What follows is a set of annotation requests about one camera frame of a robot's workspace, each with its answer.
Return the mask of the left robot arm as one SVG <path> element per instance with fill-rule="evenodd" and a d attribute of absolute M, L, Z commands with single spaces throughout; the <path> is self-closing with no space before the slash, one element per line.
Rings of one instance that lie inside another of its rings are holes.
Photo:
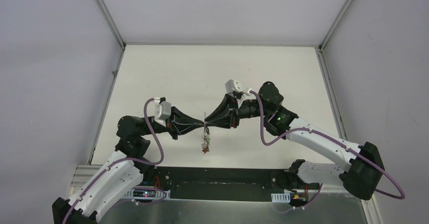
<path fill-rule="evenodd" d="M 176 140 L 179 136 L 205 126 L 205 122 L 192 118 L 167 103 L 156 105 L 154 116 L 124 116 L 118 122 L 120 140 L 108 160 L 73 195 L 59 197 L 52 205 L 54 223 L 98 223 L 107 211 L 126 192 L 141 184 L 148 186 L 154 181 L 151 162 L 144 155 L 152 135 L 163 154 L 157 134 L 167 132 Z"/>

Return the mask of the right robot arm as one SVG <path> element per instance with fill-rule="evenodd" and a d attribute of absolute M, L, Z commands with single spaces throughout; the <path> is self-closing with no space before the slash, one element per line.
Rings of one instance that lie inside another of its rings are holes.
<path fill-rule="evenodd" d="M 204 122 L 208 127 L 236 128 L 245 118 L 259 117 L 260 133 L 268 132 L 280 139 L 305 146 L 329 159 L 330 163 L 312 163 L 298 159 L 288 169 L 287 182 L 295 188 L 305 184 L 328 184 L 344 187 L 353 196 L 370 200 L 385 170 L 376 145 L 363 145 L 330 136 L 282 106 L 284 97 L 270 81 L 266 81 L 257 93 L 243 89 L 230 79 L 225 84 L 226 94 L 220 105 Z"/>

